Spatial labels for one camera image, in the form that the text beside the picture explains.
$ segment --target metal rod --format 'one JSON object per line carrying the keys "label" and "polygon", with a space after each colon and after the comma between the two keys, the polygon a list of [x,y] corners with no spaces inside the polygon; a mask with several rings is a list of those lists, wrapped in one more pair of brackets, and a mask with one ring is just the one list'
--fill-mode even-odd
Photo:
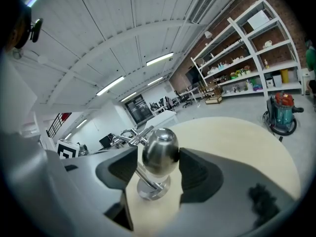
{"label": "metal rod", "polygon": [[158,190],[158,189],[162,189],[162,187],[158,184],[158,183],[154,183],[150,180],[148,180],[147,176],[146,176],[146,171],[145,168],[139,163],[137,162],[137,168],[136,168],[136,174],[139,176],[140,179],[142,179],[144,181],[145,184],[147,184],[149,187]]}

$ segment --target storage box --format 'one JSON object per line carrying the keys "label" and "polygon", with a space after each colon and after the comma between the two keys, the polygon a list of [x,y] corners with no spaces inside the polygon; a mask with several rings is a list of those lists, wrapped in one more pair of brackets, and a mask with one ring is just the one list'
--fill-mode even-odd
{"label": "storage box", "polygon": [[266,82],[267,82],[267,87],[268,88],[272,88],[273,87],[273,78],[267,78]]}
{"label": "storage box", "polygon": [[248,23],[251,25],[252,29],[254,30],[266,24],[269,21],[270,21],[269,18],[263,12],[263,10],[260,10],[258,13],[256,13],[255,15],[253,15],[251,18],[248,19]]}
{"label": "storage box", "polygon": [[222,101],[222,97],[210,97],[205,100],[207,105],[209,104],[219,104]]}
{"label": "storage box", "polygon": [[278,73],[275,73],[272,75],[273,77],[273,81],[275,83],[275,86],[277,88],[281,88],[282,87],[282,77],[281,77],[281,73],[278,72]]}

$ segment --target table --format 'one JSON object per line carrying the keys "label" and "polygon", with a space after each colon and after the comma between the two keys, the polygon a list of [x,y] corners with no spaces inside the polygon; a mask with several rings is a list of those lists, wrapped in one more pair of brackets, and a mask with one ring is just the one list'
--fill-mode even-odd
{"label": "table", "polygon": [[197,89],[198,89],[198,87],[195,87],[195,88],[193,88],[193,89],[191,89],[191,90],[189,90],[189,91],[186,91],[186,92],[181,93],[180,96],[184,96],[184,95],[186,95],[186,94],[191,93],[192,96],[193,96],[193,98],[194,98],[194,101],[197,103],[197,99],[195,98],[195,96],[194,96],[194,94],[193,94],[193,91],[196,91]]}
{"label": "table", "polygon": [[[294,199],[301,194],[297,169],[284,145],[264,128],[237,118],[199,118],[169,127],[179,146],[204,151],[243,162],[258,169]],[[141,161],[143,146],[138,146]],[[142,200],[136,191],[139,177],[134,174],[127,188],[130,215],[137,236],[153,236],[168,225],[179,211],[182,194],[181,172],[171,174],[171,187],[156,201]]]}
{"label": "table", "polygon": [[145,128],[148,128],[151,125],[154,126],[154,128],[168,127],[168,125],[166,124],[171,121],[174,121],[174,123],[177,124],[179,121],[176,117],[176,114],[176,112],[165,110],[163,113],[160,113],[152,119],[148,120],[146,122]]}
{"label": "table", "polygon": [[163,109],[165,110],[166,107],[165,107],[165,106],[161,106],[159,109],[155,110],[155,111],[153,112],[154,116],[157,116],[157,113],[158,113],[159,111],[163,110]]}

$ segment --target teal vacuum cleaner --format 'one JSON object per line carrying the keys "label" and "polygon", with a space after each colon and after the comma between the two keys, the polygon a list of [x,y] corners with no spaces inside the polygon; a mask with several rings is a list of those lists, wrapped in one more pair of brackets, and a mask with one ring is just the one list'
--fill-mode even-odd
{"label": "teal vacuum cleaner", "polygon": [[302,113],[303,108],[294,106],[292,95],[278,92],[267,100],[267,111],[263,114],[263,121],[270,127],[272,132],[287,136],[292,134],[297,121],[293,113]]}

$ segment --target white pillar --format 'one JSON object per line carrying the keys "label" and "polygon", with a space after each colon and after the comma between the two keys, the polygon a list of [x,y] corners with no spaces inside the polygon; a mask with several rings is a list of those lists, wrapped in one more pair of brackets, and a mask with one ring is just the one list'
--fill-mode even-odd
{"label": "white pillar", "polygon": [[40,142],[43,145],[44,149],[56,151],[55,143],[53,142],[52,138],[49,138],[46,133],[46,127],[42,119],[42,115],[34,112],[34,122],[40,133]]}

